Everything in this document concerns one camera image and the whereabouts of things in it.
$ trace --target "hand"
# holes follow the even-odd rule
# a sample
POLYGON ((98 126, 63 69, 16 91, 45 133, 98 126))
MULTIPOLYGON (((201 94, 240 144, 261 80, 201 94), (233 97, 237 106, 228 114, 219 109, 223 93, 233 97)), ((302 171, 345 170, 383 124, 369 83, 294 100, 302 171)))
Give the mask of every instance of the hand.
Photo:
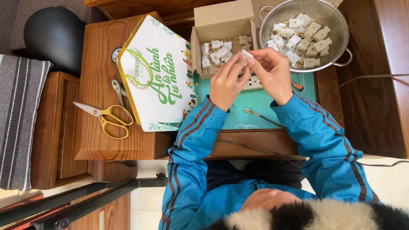
POLYGON ((273 48, 249 51, 254 58, 248 60, 250 68, 259 77, 263 88, 283 106, 293 96, 291 88, 290 62, 273 48))
POLYGON ((240 55, 241 52, 233 55, 210 80, 210 100, 225 112, 229 110, 251 77, 250 67, 246 66, 244 74, 238 78, 238 73, 246 60, 246 56, 240 55))

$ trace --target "power strip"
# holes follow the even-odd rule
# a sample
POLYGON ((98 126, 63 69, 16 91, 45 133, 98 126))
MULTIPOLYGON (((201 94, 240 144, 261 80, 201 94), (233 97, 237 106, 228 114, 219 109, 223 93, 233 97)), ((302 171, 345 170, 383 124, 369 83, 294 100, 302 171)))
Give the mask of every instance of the power strip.
POLYGON ((263 86, 261 85, 261 81, 258 78, 257 75, 254 75, 250 77, 249 81, 247 82, 246 85, 244 85, 244 88, 242 91, 247 91, 247 90, 259 90, 262 89, 263 86))

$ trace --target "jacket sleeve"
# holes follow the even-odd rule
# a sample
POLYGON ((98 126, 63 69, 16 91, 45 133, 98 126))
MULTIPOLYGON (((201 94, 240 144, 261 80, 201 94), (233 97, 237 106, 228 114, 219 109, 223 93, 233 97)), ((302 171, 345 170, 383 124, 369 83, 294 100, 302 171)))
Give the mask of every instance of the jacket sleeve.
POLYGON ((185 229, 206 192, 207 165, 226 113, 206 96, 182 123, 174 145, 168 150, 169 183, 162 202, 159 229, 185 229))
POLYGON ((301 171, 319 198, 379 202, 364 168, 356 162, 363 152, 351 146, 344 129, 328 111, 296 93, 286 105, 273 101, 270 107, 297 142, 299 154, 310 158, 301 171))

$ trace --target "green rope handle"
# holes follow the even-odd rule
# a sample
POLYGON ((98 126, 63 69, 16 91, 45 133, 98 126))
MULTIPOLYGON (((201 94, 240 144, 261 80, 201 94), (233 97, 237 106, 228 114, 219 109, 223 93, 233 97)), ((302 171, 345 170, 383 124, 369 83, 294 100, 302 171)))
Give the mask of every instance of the green rope handle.
POLYGON ((145 58, 143 58, 143 57, 142 57, 141 55, 139 55, 137 52, 135 52, 135 51, 133 51, 133 50, 130 50, 130 49, 127 49, 126 51, 128 51, 128 52, 130 52, 130 53, 132 53, 132 54, 135 54, 135 56, 137 56, 138 58, 140 58, 140 59, 146 64, 146 66, 148 66, 149 73, 151 74, 151 80, 148 81, 148 83, 146 83, 146 84, 142 84, 142 83, 140 83, 139 81, 137 81, 137 79, 135 79, 134 77, 132 77, 131 75, 125 74, 125 76, 131 78, 133 81, 135 81, 135 82, 136 82, 138 85, 140 85, 140 86, 148 86, 148 85, 150 85, 150 84, 152 83, 152 81, 153 81, 153 72, 152 72, 151 66, 148 64, 148 62, 145 60, 145 58))

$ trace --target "black chair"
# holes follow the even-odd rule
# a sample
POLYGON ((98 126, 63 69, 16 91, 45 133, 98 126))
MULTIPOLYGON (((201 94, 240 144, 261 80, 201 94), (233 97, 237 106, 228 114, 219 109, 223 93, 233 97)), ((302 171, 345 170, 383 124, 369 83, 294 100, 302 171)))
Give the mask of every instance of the black chair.
POLYGON ((51 61, 51 71, 81 75, 86 23, 65 7, 48 7, 32 14, 24 26, 27 56, 51 61))

